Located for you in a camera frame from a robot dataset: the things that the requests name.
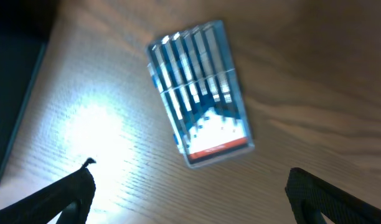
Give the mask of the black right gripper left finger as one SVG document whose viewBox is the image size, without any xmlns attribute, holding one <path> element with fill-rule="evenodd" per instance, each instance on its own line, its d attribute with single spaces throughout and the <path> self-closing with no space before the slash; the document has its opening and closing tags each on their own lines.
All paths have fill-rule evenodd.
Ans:
<svg viewBox="0 0 381 224">
<path fill-rule="evenodd" d="M 32 195 L 0 210 L 0 223 L 81 223 L 87 220 L 95 196 L 95 181 L 87 166 L 96 161 L 89 157 L 79 170 Z"/>
</svg>

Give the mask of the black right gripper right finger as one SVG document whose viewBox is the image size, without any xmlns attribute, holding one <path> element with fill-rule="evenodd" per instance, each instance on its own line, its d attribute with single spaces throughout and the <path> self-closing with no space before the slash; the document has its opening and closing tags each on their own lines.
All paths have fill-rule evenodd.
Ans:
<svg viewBox="0 0 381 224">
<path fill-rule="evenodd" d="M 298 224 L 381 223 L 381 209 L 294 167 L 289 172 L 285 192 Z"/>
</svg>

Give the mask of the clear precision screwdriver set case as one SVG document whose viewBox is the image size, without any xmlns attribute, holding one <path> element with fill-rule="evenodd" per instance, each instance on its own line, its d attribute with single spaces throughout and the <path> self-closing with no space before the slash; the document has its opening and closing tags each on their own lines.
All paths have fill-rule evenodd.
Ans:
<svg viewBox="0 0 381 224">
<path fill-rule="evenodd" d="M 177 148 L 189 167 L 254 150 L 223 21 L 153 40 L 146 55 Z"/>
</svg>

